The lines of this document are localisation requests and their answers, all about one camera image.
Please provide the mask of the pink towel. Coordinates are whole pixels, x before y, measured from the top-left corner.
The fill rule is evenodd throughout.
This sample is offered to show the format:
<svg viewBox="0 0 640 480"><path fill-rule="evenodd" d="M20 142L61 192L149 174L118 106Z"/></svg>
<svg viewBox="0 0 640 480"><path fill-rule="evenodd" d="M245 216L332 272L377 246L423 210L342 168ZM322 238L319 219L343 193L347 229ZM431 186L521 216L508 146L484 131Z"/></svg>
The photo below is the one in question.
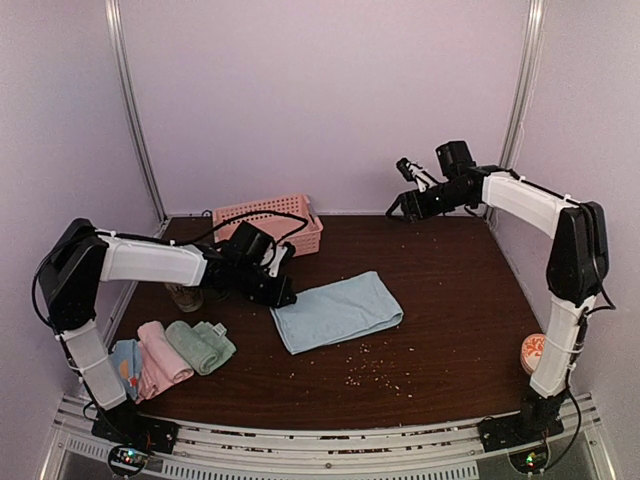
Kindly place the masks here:
<svg viewBox="0 0 640 480"><path fill-rule="evenodd" d="M194 375L193 368L169 343L159 321L143 324L137 334L142 358L137 404L157 397Z"/></svg>

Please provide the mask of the right circuit board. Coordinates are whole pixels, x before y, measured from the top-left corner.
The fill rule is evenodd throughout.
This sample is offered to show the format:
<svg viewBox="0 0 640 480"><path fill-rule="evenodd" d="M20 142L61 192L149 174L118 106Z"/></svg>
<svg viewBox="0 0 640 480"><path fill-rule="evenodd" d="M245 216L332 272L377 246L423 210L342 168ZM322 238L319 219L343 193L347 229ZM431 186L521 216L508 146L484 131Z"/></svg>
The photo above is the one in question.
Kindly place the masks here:
<svg viewBox="0 0 640 480"><path fill-rule="evenodd" d="M544 446L525 449L509 454L511 466L521 474L536 474L545 469L549 461L549 450Z"/></svg>

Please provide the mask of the circuit board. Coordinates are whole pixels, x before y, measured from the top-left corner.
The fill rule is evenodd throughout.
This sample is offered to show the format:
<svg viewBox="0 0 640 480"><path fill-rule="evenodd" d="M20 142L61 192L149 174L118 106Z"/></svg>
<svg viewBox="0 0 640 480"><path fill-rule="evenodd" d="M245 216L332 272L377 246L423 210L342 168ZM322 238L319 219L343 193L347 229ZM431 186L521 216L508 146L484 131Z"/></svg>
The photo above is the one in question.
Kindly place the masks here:
<svg viewBox="0 0 640 480"><path fill-rule="evenodd" d="M549 461L549 450L544 446L525 449L509 454L511 466L521 474L536 474L545 469Z"/></svg>
<svg viewBox="0 0 640 480"><path fill-rule="evenodd" d="M149 455L127 445L114 446L107 455L107 465L121 477L131 477L141 473L147 466Z"/></svg>

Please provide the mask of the right aluminium post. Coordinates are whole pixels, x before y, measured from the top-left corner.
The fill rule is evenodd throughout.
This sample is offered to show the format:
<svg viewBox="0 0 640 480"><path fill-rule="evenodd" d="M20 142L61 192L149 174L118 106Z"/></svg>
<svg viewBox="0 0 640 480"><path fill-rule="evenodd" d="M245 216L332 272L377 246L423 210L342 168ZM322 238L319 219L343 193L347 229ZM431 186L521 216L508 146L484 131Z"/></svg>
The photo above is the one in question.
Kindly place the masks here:
<svg viewBox="0 0 640 480"><path fill-rule="evenodd" d="M499 159L499 166L502 168L512 168L516 161L519 138L539 63L546 6L547 2L544 0L529 2L519 73Z"/></svg>

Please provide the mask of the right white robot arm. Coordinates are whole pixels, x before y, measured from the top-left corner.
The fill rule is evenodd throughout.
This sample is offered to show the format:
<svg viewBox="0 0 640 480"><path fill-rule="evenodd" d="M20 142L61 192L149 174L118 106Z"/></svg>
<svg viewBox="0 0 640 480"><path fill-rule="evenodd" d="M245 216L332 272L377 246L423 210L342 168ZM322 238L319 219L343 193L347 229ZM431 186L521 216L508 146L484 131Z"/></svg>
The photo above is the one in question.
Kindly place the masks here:
<svg viewBox="0 0 640 480"><path fill-rule="evenodd" d="M536 185L512 169L479 166L463 140L437 147L436 157L441 181L416 162L397 161L397 170L416 187L396 197L387 217L416 222L459 207L473 210L486 205L537 228L552 241L546 266L551 313L544 349L512 423L519 440L533 441L550 426L568 396L588 319L597 310L597 296L604 292L609 271L604 210L596 202L579 202Z"/></svg>

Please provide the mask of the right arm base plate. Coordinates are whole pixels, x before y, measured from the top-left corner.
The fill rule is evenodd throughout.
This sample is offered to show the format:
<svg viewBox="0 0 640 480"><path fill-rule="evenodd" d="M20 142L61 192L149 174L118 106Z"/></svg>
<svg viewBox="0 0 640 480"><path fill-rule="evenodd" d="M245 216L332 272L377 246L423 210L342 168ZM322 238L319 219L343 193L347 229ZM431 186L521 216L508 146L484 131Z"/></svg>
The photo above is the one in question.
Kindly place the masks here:
<svg viewBox="0 0 640 480"><path fill-rule="evenodd" d="M548 436L563 433L564 426L557 418L547 427L524 427L520 415L514 413L502 417L485 417L477 424L477 430L484 451L493 452L541 442Z"/></svg>

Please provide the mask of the blue patterned towel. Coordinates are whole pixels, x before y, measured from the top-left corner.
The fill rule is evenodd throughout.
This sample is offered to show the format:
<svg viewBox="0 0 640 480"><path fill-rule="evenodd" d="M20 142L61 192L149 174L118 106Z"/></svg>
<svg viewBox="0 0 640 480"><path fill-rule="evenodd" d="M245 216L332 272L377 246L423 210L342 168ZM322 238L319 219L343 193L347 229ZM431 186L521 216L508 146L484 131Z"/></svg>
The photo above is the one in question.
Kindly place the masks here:
<svg viewBox="0 0 640 480"><path fill-rule="evenodd" d="M117 341L111 350L110 360L126 394L136 401L142 371L142 355L138 342L133 339Z"/></svg>

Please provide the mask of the pink plastic basket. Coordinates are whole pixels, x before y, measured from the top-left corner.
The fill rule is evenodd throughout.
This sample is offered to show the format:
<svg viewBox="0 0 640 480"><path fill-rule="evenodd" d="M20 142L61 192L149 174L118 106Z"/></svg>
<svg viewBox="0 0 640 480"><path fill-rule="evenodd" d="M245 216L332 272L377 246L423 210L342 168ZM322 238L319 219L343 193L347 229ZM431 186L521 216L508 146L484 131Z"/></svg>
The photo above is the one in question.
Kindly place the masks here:
<svg viewBox="0 0 640 480"><path fill-rule="evenodd" d="M275 240L290 242L296 247L296 256L318 253L323 225L313 210L309 197L292 194L253 202L245 202L213 211L213 225L238 215L256 212L245 221L253 224Z"/></svg>

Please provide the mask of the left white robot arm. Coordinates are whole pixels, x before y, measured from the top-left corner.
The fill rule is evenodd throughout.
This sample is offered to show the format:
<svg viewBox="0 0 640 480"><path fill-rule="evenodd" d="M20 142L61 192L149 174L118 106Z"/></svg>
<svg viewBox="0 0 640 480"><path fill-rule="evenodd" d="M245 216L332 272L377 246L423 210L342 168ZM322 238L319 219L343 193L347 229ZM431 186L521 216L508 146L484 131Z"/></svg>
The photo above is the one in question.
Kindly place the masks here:
<svg viewBox="0 0 640 480"><path fill-rule="evenodd" d="M41 260L31 281L37 317L58 338L94 404L108 410L106 429L123 444L144 433L138 415L120 405L125 388L97 331L95 302L103 283L151 282L237 291L271 308L296 301L292 280L280 268L296 253L243 221L228 240L207 245L98 230L77 218Z"/></svg>

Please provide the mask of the orange patterned coaster stack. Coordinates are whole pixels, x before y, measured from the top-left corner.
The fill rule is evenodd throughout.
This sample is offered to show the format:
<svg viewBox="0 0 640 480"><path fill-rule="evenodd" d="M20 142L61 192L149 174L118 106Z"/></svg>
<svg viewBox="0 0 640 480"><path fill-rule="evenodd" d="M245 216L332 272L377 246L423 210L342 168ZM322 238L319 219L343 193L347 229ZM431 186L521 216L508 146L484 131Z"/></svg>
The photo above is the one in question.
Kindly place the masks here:
<svg viewBox="0 0 640 480"><path fill-rule="evenodd" d="M532 375L536 370L544 352L546 337L542 333L535 333L527 336L520 349L520 364L523 370Z"/></svg>

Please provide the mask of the light blue towel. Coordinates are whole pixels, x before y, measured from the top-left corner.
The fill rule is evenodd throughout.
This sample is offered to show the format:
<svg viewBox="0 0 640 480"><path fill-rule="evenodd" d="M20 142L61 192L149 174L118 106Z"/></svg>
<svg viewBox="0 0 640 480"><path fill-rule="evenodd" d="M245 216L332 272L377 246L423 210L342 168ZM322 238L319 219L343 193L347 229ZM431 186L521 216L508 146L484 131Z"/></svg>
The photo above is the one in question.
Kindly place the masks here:
<svg viewBox="0 0 640 480"><path fill-rule="evenodd" d="M396 327L404 317L375 271L305 290L294 304L270 313L292 355Z"/></svg>

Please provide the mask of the green rolled towel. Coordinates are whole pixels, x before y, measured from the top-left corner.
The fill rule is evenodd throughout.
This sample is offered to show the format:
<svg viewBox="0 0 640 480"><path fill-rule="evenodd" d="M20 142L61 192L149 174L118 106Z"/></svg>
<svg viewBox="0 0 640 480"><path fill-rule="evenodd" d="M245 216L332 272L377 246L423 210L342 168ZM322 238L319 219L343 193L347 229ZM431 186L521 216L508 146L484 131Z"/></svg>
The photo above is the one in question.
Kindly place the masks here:
<svg viewBox="0 0 640 480"><path fill-rule="evenodd" d="M236 353L236 346L227 337L227 329L201 321L190 326L184 321L171 323L165 335L176 352L200 376L208 376L221 368Z"/></svg>

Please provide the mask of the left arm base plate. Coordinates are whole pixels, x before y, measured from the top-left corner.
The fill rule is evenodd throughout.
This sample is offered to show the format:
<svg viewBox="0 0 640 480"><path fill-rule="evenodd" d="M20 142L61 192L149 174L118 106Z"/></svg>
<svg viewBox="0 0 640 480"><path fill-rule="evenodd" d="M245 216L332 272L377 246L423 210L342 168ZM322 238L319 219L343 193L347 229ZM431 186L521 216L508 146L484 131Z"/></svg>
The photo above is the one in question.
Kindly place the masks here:
<svg viewBox="0 0 640 480"><path fill-rule="evenodd" d="M100 418L94 421L91 428L95 437L131 445L145 452L163 454L173 452L178 431L179 426L175 422L138 415L109 420Z"/></svg>

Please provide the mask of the patterned ceramic mug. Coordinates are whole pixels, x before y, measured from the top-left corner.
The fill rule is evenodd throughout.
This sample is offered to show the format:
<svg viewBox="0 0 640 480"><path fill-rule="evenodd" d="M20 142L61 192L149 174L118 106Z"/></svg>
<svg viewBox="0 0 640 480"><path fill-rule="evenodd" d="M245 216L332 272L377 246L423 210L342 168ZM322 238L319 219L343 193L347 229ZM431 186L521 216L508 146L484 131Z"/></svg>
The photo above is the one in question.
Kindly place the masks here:
<svg viewBox="0 0 640 480"><path fill-rule="evenodd" d="M176 306L184 313L193 313L204 304L204 296L198 287L166 283L166 290Z"/></svg>

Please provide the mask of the left aluminium post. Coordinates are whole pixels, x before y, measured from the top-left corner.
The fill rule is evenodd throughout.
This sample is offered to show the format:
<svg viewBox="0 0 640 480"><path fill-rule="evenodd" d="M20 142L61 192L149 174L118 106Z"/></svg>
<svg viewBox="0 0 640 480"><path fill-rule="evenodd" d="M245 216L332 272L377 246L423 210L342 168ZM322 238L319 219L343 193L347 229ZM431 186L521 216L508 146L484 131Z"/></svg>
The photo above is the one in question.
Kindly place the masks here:
<svg viewBox="0 0 640 480"><path fill-rule="evenodd" d="M118 72L126 121L133 143L134 153L141 171L144 187L151 200L154 215L157 221L162 224L167 220L168 215L161 199L159 186L151 164L141 116L136 101L126 49L120 2L117 0L106 0L105 13L107 28L116 62L116 69Z"/></svg>

